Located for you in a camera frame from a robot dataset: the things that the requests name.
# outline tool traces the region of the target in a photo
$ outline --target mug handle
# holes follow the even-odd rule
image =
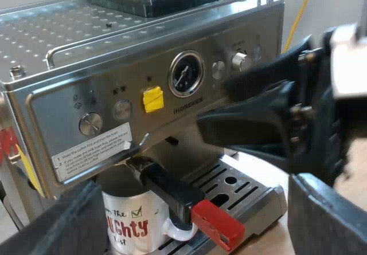
[[[193,223],[191,230],[181,230],[177,228],[168,217],[163,224],[163,235],[167,235],[168,237],[177,241],[185,242],[194,237],[197,229],[197,225]]]

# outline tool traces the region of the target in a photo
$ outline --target yellow sticky note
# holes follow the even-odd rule
[[[21,156],[21,159],[23,161],[23,164],[24,164],[24,167],[25,167],[25,170],[27,172],[27,175],[28,175],[28,178],[30,180],[30,182],[32,182],[34,188],[36,188],[36,190],[38,191],[38,193],[40,193],[40,195],[42,197],[44,197],[44,193],[40,187],[40,183],[38,182],[38,179],[37,179],[37,176],[36,176],[36,173],[34,172],[33,170],[33,166],[30,164],[30,162],[28,161],[28,158],[24,155],[23,151],[21,150],[21,148],[19,147],[19,145],[17,145],[17,148],[18,148],[18,152]]]
[[[143,93],[143,104],[146,113],[162,109],[165,104],[161,87],[156,86],[154,88],[149,88],[148,90],[146,90]]]

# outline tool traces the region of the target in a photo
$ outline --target red clip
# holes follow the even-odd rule
[[[4,151],[4,154],[6,156],[12,155],[12,152],[14,154],[18,153],[18,148],[16,146],[18,144],[17,136],[15,135],[15,132],[12,128],[3,130],[5,133],[3,135],[3,141],[2,141],[2,149]]]
[[[207,199],[191,209],[191,220],[227,252],[233,251],[245,240],[245,226]]]

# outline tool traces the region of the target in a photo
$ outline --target portafilter handle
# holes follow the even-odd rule
[[[150,158],[136,157],[126,164],[136,179],[163,199],[183,223],[195,223],[227,252],[244,241],[244,225],[207,200],[200,189],[175,178]]]

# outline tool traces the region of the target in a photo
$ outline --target perforated metal surface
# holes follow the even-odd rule
[[[89,0],[0,15],[0,66],[46,68],[42,62],[46,52],[54,47],[128,29],[148,20],[92,5]]]
[[[25,10],[0,14],[0,81],[18,84],[11,80],[9,69],[23,65],[24,78],[53,70],[46,63],[46,53],[66,44],[71,48],[54,55],[55,67],[59,68],[78,61],[90,60],[137,44],[156,45],[158,39],[167,43],[173,34],[188,35],[204,29],[212,23],[220,23],[232,15],[252,13],[283,0],[239,0],[235,4],[225,1],[216,6],[208,4],[196,13],[179,13],[164,18],[142,18],[90,3],[90,0],[73,0],[50,3]],[[75,42],[95,38],[87,44]]]

